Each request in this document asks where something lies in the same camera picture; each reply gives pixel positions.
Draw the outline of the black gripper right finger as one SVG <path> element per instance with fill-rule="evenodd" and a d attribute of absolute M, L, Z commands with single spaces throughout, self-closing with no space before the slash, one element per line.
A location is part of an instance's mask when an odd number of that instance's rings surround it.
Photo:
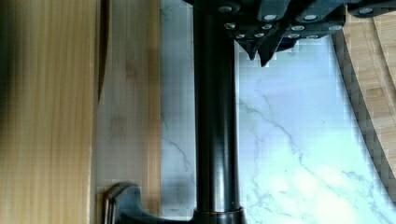
<path fill-rule="evenodd" d="M 341 30 L 346 4 L 345 0 L 263 0 L 260 13 L 272 28 L 257 49 L 261 66 L 300 39 L 322 38 Z"/>

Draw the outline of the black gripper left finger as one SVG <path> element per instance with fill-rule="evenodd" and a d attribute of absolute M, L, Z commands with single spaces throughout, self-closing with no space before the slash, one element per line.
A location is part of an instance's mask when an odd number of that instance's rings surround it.
<path fill-rule="evenodd" d="M 250 60 L 259 54 L 261 61 L 270 61 L 282 35 L 282 0 L 220 0 L 218 15 L 227 35 L 247 53 Z"/>

